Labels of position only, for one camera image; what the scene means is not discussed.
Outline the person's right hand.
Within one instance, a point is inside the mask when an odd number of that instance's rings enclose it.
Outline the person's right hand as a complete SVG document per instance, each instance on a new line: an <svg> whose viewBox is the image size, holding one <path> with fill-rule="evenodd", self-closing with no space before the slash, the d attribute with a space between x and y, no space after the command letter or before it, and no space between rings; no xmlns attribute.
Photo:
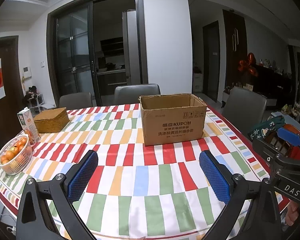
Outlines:
<svg viewBox="0 0 300 240"><path fill-rule="evenodd" d="M286 213L286 224L292 226L299 216L299 205L298 203L290 200L287 206Z"/></svg>

